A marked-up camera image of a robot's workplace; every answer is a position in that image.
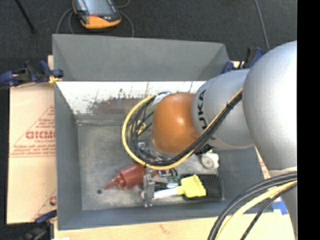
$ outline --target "metal bracket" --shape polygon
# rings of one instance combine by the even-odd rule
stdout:
[[[152,198],[155,196],[156,183],[152,180],[150,172],[146,172],[143,176],[143,205],[145,208],[152,206]]]

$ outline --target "device screen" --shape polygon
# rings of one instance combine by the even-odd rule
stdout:
[[[112,10],[107,0],[84,0],[90,14],[111,14]]]

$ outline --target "black brush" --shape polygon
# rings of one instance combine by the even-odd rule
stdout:
[[[184,174],[181,178],[192,176],[193,174]],[[205,188],[206,195],[186,197],[183,195],[185,200],[210,200],[220,201],[224,199],[224,188],[222,179],[216,174],[197,174],[203,187]]]

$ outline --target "black carpet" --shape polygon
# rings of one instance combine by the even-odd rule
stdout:
[[[0,74],[18,69],[26,60],[37,65],[46,59],[52,52],[51,35],[71,7],[71,0],[20,1],[36,33],[31,33],[15,0],[0,0]],[[297,39],[297,0],[257,1],[271,49]],[[267,51],[254,0],[131,0],[122,11],[131,19],[136,37],[223,43],[231,60],[243,60],[248,46]],[[71,24],[75,32],[86,33],[75,16]],[[67,19],[60,31],[69,32]],[[99,35],[129,37],[131,27],[124,20]],[[0,240],[15,239],[32,227],[5,225],[8,101],[8,91],[0,91]]]

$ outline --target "yellow cable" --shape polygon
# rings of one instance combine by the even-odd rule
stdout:
[[[258,197],[252,199],[251,201],[247,202],[245,205],[243,205],[242,207],[240,207],[228,220],[226,223],[223,224],[223,226],[221,227],[220,231],[218,232],[217,236],[216,236],[216,240],[221,240],[225,234],[225,232],[227,231],[227,228],[230,226],[230,224],[239,216],[241,216],[242,214],[244,214],[247,210],[249,210],[250,208],[252,208],[253,206],[255,206],[256,204],[262,202],[263,200],[267,199],[267,198],[272,198],[274,196],[276,196],[277,194],[279,194],[281,191],[291,187],[292,185],[296,184],[297,180],[283,184],[281,186],[277,186],[275,188],[271,188],[270,190],[268,190],[267,192],[259,195]]]
[[[228,101],[228,103],[220,110],[220,112],[215,116],[215,118],[210,122],[210,124],[207,126],[207,128],[201,133],[201,136],[206,134],[207,129],[217,120],[217,118],[221,115],[221,113],[224,111],[224,109],[234,100],[234,98],[236,96],[238,96],[239,93],[241,93],[243,91],[243,88],[241,88],[232,98],[230,101]],[[185,156],[183,156],[181,159],[179,159],[178,161],[169,164],[169,165],[165,165],[165,166],[158,166],[158,165],[152,165],[149,164],[145,161],[143,161],[142,159],[140,159],[139,157],[137,157],[129,148],[128,144],[127,144],[127,140],[126,140],[126,129],[127,129],[127,125],[128,122],[130,120],[130,118],[132,117],[132,115],[135,113],[135,111],[142,106],[144,103],[146,103],[147,101],[151,100],[153,96],[149,96],[145,99],[143,99],[142,101],[140,101],[137,105],[135,105],[129,112],[129,114],[126,116],[124,123],[123,123],[123,127],[122,127],[122,133],[121,133],[121,138],[122,138],[122,144],[124,146],[124,149],[126,150],[126,152],[129,154],[130,157],[133,158],[133,160],[135,160],[137,163],[142,164],[146,167],[149,167],[151,169],[154,170],[168,170],[171,168],[174,168],[180,164],[182,164],[188,157],[190,157],[193,153],[194,153],[194,149],[191,150],[188,154],[186,154]]]

